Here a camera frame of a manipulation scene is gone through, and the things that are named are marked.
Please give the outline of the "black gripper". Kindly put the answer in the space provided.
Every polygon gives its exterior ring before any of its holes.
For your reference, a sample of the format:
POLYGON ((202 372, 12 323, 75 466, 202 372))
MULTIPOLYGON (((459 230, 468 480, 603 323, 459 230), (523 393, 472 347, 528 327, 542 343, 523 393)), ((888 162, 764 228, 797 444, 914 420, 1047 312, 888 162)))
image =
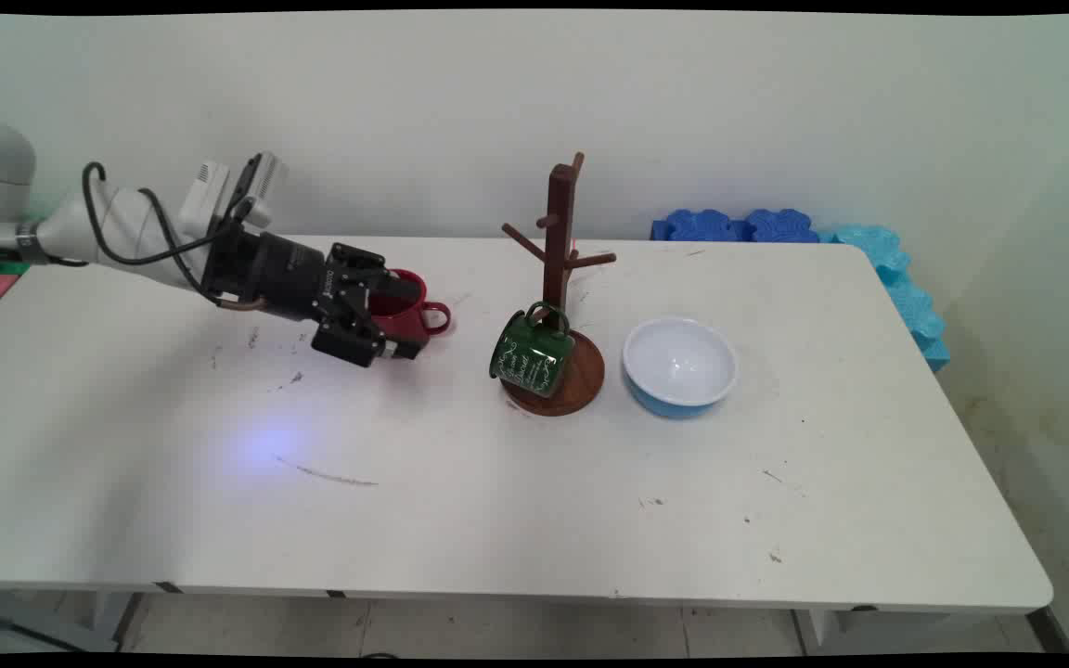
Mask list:
POLYGON ((237 226, 211 245, 203 288, 216 296, 232 293, 239 310, 292 321, 315 320, 310 346, 348 364, 419 358, 427 329, 407 315, 373 315, 340 299, 338 291, 360 288, 367 295, 419 300, 419 284, 387 269, 385 258, 347 244, 328 254, 272 233, 254 234, 237 226))

